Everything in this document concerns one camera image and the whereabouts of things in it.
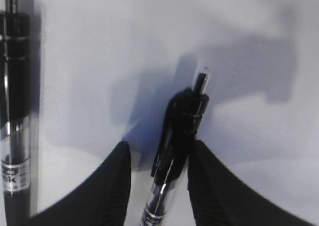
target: retractable gel pen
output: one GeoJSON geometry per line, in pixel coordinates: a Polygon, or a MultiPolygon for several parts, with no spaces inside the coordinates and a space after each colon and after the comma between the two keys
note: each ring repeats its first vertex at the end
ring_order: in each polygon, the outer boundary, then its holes
{"type": "Polygon", "coordinates": [[[18,0],[5,0],[0,12],[0,145],[8,226],[19,226],[30,216],[29,26],[18,0]]]}
{"type": "Polygon", "coordinates": [[[200,73],[193,89],[177,93],[168,104],[151,172],[154,183],[140,226],[160,226],[163,223],[209,101],[204,93],[208,79],[206,73],[200,73]]]}

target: pen barrel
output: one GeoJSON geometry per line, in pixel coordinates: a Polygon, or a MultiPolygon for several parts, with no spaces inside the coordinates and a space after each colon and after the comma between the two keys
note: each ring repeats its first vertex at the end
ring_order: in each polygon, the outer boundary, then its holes
{"type": "Polygon", "coordinates": [[[0,126],[29,115],[29,17],[0,13],[0,126]]]}
{"type": "Polygon", "coordinates": [[[30,21],[0,12],[0,139],[8,226],[30,216],[30,21]]]}

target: white backdrop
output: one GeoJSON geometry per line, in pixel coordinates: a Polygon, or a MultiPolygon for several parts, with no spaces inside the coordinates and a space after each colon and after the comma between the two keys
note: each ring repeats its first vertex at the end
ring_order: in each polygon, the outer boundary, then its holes
{"type": "MultiPolygon", "coordinates": [[[[41,40],[33,69],[34,211],[68,194],[125,139],[133,153],[126,225],[138,225],[167,102],[191,84],[196,66],[207,66],[211,102],[198,138],[257,192],[319,224],[318,0],[23,6],[41,40]]],[[[195,225],[186,177],[167,225],[195,225]]]]}

